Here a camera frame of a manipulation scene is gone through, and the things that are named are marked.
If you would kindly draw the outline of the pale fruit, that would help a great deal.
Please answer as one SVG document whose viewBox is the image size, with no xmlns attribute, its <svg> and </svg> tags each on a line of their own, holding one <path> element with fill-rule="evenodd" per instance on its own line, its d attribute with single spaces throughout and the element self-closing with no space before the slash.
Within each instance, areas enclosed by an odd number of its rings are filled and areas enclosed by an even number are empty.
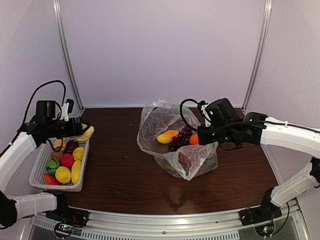
<svg viewBox="0 0 320 240">
<path fill-rule="evenodd" d="M 78 142 L 86 142 L 87 140 L 89 140 L 91 138 L 94 131 L 95 131 L 95 128 L 93 126 L 90 126 L 82 135 L 76 136 L 75 139 Z"/>
</svg>

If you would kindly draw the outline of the clear plastic bag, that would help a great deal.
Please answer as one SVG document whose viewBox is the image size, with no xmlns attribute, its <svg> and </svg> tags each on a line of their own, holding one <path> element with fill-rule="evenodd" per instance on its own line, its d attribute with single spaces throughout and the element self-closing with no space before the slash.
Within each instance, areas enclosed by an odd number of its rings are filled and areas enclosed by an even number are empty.
<svg viewBox="0 0 320 240">
<path fill-rule="evenodd" d="M 217 143 L 200 145 L 194 113 L 169 99 L 147 103 L 141 112 L 137 144 L 170 175 L 190 181 L 218 167 Z"/>
</svg>

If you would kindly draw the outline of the yellow green fruit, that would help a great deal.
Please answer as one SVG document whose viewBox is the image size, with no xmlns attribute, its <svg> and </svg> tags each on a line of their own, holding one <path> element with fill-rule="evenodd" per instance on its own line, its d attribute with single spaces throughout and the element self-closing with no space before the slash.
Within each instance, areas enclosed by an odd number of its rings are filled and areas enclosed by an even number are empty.
<svg viewBox="0 0 320 240">
<path fill-rule="evenodd" d="M 166 160 L 163 162 L 163 169 L 173 175 L 177 173 L 177 171 Z"/>
</svg>

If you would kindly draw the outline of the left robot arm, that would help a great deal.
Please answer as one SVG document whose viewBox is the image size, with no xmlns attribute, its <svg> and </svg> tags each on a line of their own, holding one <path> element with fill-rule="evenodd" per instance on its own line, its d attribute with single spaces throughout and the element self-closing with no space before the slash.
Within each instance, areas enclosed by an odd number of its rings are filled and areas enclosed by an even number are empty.
<svg viewBox="0 0 320 240">
<path fill-rule="evenodd" d="M 12 141 L 0 154 L 0 228 L 7 229 L 18 220 L 51 212 L 61 222 L 72 218 L 67 200 L 59 193 L 42 192 L 8 197 L 6 187 L 23 161 L 41 144 L 52 138 L 63 140 L 81 136 L 91 125 L 80 117 L 69 117 L 73 101 L 63 105 L 54 100 L 39 100 L 30 122 L 23 122 Z"/>
</svg>

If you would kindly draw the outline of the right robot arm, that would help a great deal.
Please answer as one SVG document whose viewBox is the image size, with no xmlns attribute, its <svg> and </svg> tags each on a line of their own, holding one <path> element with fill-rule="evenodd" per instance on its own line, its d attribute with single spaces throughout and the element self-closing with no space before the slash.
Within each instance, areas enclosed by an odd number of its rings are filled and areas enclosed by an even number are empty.
<svg viewBox="0 0 320 240">
<path fill-rule="evenodd" d="M 201 101 L 198 110 L 205 123 L 197 128 L 200 145 L 244 144 L 261 146 L 280 182 L 267 190 L 256 210 L 268 220 L 280 207 L 320 186 L 320 130 L 248 112 L 239 116 L 227 98 Z"/>
</svg>

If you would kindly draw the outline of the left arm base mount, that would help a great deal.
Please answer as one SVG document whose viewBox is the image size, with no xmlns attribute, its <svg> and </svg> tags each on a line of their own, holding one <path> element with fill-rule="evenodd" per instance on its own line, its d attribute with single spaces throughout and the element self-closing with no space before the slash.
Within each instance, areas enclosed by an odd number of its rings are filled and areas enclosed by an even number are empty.
<svg viewBox="0 0 320 240">
<path fill-rule="evenodd" d="M 56 209 L 45 212 L 45 216 L 48 219 L 67 223 L 78 228 L 87 226 L 89 219 L 87 210 L 70 207 L 67 197 L 63 193 L 54 192 L 53 195 L 56 197 Z"/>
</svg>

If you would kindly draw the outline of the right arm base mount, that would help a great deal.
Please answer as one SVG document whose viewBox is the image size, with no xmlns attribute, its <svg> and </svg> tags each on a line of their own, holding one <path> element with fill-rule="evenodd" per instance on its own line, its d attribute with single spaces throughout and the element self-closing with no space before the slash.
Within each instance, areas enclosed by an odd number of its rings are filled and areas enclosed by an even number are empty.
<svg viewBox="0 0 320 240">
<path fill-rule="evenodd" d="M 282 216 L 281 208 L 271 203 L 273 188 L 268 189 L 257 207 L 248 207 L 238 212 L 241 224 L 248 226 L 271 221 Z"/>
</svg>

